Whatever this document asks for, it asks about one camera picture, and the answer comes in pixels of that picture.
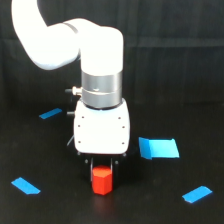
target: black surface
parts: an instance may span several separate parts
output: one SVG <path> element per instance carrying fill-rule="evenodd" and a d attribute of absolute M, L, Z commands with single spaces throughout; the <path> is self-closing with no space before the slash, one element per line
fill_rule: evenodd
<path fill-rule="evenodd" d="M 132 158 L 112 193 L 94 195 L 66 144 L 72 118 L 42 120 L 52 106 L 15 107 L 0 129 L 0 223 L 223 223 L 224 107 L 129 106 L 131 136 L 175 138 L 180 159 Z M 41 190 L 25 195 L 11 181 L 23 177 Z M 194 204 L 182 195 L 207 186 Z"/>

